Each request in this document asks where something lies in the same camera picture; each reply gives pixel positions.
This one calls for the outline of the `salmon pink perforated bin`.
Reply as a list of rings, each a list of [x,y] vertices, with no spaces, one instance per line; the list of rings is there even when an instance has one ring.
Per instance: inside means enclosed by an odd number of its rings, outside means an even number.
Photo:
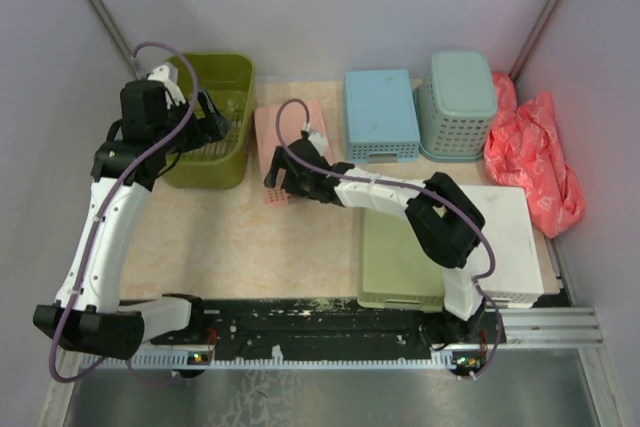
[[[309,107],[311,128],[328,137],[320,102],[316,99],[306,99],[305,103]],[[281,189],[271,189],[264,186],[264,178],[271,166],[275,148],[280,144],[275,128],[278,109],[278,105],[272,105],[260,107],[254,112],[263,200],[267,205],[273,207],[287,205],[291,198],[290,195]],[[287,144],[294,142],[300,137],[300,131],[305,120],[304,109],[299,104],[289,106],[285,109],[282,114],[280,126],[283,138]]]

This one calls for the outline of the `olive green tub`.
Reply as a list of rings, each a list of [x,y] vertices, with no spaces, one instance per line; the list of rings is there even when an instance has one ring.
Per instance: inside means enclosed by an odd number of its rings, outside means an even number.
[[[230,132],[219,142],[183,153],[164,179],[176,188],[234,188],[244,179],[249,157],[256,107],[254,64],[238,53],[187,53],[185,57],[199,87],[230,122]]]

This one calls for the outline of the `light blue perforated bin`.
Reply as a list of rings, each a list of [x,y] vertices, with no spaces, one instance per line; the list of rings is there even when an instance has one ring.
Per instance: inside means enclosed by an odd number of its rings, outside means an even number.
[[[407,70],[345,74],[343,138],[344,155],[351,163],[418,159],[420,132]]]

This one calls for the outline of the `light green perforated bin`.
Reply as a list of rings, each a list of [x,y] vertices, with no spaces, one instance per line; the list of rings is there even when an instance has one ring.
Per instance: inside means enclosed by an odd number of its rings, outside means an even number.
[[[442,269],[423,252],[408,221],[362,212],[357,302],[371,309],[443,309]]]

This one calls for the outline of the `pale green perforated basket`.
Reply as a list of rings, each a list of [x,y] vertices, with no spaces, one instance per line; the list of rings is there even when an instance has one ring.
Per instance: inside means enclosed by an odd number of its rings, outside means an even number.
[[[497,114],[489,63],[474,50],[432,55],[414,90],[422,154],[435,162],[474,162],[482,157]]]

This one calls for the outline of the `white plastic bin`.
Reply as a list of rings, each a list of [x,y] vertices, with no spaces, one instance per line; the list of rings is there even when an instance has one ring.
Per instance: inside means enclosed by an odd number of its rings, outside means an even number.
[[[482,229],[495,255],[493,274],[479,281],[500,307],[530,308],[544,293],[524,190],[518,187],[461,187],[485,219]]]

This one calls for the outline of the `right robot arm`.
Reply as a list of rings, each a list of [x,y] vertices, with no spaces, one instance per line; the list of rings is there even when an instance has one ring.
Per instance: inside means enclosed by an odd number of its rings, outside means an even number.
[[[466,343],[481,332],[487,296],[479,281],[494,273],[496,256],[483,232],[484,216],[449,175],[437,172],[409,181],[376,176],[346,162],[331,165],[304,137],[275,148],[264,185],[405,221],[426,257],[444,269],[448,334]]]

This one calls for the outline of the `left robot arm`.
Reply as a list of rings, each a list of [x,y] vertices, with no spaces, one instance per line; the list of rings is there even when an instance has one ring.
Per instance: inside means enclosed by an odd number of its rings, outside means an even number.
[[[137,219],[154,184],[181,156],[222,140],[229,123],[201,89],[190,110],[180,89],[156,77],[127,83],[121,117],[94,154],[91,201],[73,263],[50,305],[39,305],[34,325],[59,346],[98,357],[130,359],[147,342],[167,335],[194,344],[208,331],[201,298],[164,294],[124,306],[120,281]]]

